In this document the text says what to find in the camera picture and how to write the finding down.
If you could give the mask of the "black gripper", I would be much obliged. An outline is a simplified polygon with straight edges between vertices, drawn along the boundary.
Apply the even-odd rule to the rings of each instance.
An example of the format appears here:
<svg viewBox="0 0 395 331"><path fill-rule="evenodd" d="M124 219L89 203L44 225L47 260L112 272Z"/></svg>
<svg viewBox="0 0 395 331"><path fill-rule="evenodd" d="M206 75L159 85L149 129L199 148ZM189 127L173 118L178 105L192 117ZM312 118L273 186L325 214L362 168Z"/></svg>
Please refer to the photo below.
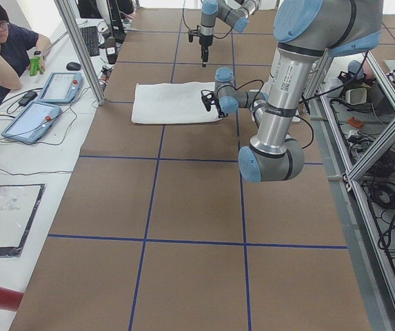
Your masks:
<svg viewBox="0 0 395 331"><path fill-rule="evenodd" d="M212 106L215 107L216 111L219 114L219 118L225 118L227 115L226 113L221 111L221 107L219 105L219 100L216 98L215 92L211 90L201 90L201 101L206 109L207 112L210 112Z"/></svg>
<svg viewBox="0 0 395 331"><path fill-rule="evenodd" d="M199 44L201 46L202 66L205 67L208 61L208 50L213 42L213 27L197 26L195 29L189 29L189 42L193 42L195 37L199 39Z"/></svg>

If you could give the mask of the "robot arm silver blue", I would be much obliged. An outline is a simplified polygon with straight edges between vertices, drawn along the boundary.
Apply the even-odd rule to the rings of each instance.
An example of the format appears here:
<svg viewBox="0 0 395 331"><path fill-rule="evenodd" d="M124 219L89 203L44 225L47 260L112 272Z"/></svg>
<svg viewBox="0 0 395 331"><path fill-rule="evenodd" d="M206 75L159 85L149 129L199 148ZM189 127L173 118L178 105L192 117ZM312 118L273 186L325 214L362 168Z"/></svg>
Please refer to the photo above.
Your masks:
<svg viewBox="0 0 395 331"><path fill-rule="evenodd" d="M315 61L375 48L381 38L382 1L284 1L274 20L278 62L269 92L243 92L227 67L215 74L214 91L202 92L205 108L225 117L248 108L258 132L239 150L239 169L249 182L286 181L305 163L300 143L288 131Z"/></svg>
<svg viewBox="0 0 395 331"><path fill-rule="evenodd" d="M199 40L201 47L201 65L205 67L209 59L209 48L213 44L214 27L219 19L226 23L230 30L242 33L249 23L249 18L261 7L262 1L236 1L238 8L233 8L226 1L205 0L201 6L201 21L195 29L188 28L188 41Z"/></svg>

